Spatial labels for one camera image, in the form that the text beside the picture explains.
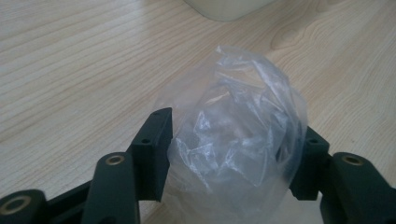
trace clear plastic bag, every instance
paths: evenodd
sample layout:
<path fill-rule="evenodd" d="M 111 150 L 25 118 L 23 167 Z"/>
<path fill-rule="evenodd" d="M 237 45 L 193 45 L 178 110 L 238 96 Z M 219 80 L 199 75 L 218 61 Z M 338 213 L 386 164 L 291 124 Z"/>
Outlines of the clear plastic bag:
<path fill-rule="evenodd" d="M 181 223 L 265 223 L 299 165 L 305 102 L 260 55 L 216 52 L 167 85 L 174 139 L 163 201 Z"/>

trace black plastic part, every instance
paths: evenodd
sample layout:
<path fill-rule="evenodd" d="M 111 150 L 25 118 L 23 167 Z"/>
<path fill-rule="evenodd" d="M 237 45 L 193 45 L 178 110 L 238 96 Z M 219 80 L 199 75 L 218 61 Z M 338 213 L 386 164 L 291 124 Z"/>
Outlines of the black plastic part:
<path fill-rule="evenodd" d="M 91 181 L 49 200 L 49 212 L 52 223 L 79 223 L 90 185 Z"/>
<path fill-rule="evenodd" d="M 350 153 L 335 153 L 330 174 L 347 224 L 395 223 L 396 190 L 369 161 Z"/>
<path fill-rule="evenodd" d="M 134 158 L 138 200 L 160 201 L 169 169 L 167 149 L 173 137 L 172 108 L 153 112 L 127 152 Z"/>
<path fill-rule="evenodd" d="M 49 221 L 46 197 L 40 190 L 22 190 L 0 200 L 2 224 L 46 224 Z"/>
<path fill-rule="evenodd" d="M 308 127 L 300 167 L 290 185 L 298 200 L 314 201 L 318 197 L 319 179 L 328 159 L 330 144 Z"/>
<path fill-rule="evenodd" d="M 110 153 L 99 160 L 81 223 L 140 223 L 133 162 L 129 153 Z"/>

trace wood grain surface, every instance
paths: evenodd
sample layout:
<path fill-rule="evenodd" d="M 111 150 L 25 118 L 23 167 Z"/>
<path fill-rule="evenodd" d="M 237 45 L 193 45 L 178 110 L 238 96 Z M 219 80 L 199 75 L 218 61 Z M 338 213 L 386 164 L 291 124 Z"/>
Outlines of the wood grain surface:
<path fill-rule="evenodd" d="M 53 198 L 124 151 L 161 87 L 217 45 L 265 55 L 308 102 L 331 153 L 396 187 L 396 1 L 278 0 L 238 21 L 182 0 L 0 0 L 0 197 Z M 146 223 L 170 223 L 141 203 Z"/>

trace table surface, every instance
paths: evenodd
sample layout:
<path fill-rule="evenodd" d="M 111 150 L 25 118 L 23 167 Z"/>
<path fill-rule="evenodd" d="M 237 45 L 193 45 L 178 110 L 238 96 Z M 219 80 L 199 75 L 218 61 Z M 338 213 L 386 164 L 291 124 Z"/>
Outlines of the table surface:
<path fill-rule="evenodd" d="M 396 1 L 279 0 L 232 22 L 182 0 L 0 0 L 0 197 L 53 198 L 124 151 L 161 87 L 217 45 L 265 55 L 309 124 L 396 187 Z M 170 220 L 141 203 L 146 223 Z"/>

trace crumpled plastic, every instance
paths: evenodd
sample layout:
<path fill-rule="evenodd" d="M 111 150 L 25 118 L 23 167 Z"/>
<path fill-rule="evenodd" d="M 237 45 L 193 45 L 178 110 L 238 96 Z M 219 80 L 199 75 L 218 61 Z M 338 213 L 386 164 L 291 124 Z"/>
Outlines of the crumpled plastic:
<path fill-rule="evenodd" d="M 303 97 L 261 55 L 218 47 L 165 86 L 174 139 L 163 201 L 180 223 L 266 223 L 300 163 Z"/>

